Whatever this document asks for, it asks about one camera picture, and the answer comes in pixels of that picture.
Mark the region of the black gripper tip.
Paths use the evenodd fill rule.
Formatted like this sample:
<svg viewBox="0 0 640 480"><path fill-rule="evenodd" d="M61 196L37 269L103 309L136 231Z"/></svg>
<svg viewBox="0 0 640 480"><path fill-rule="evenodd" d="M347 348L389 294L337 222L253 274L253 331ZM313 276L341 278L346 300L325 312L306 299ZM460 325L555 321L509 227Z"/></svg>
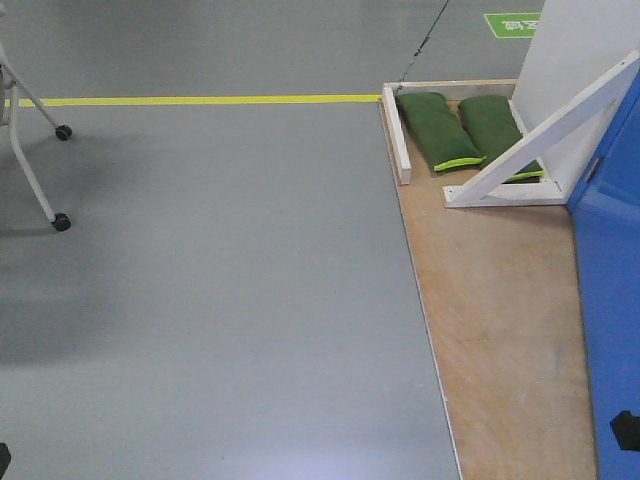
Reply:
<svg viewBox="0 0 640 480"><path fill-rule="evenodd" d="M621 450L640 450L640 427L637 415L630 410L622 410L610 421L610 427Z"/></svg>
<svg viewBox="0 0 640 480"><path fill-rule="evenodd" d="M11 453L5 443L0 443L0 473L5 473L11 463Z"/></svg>

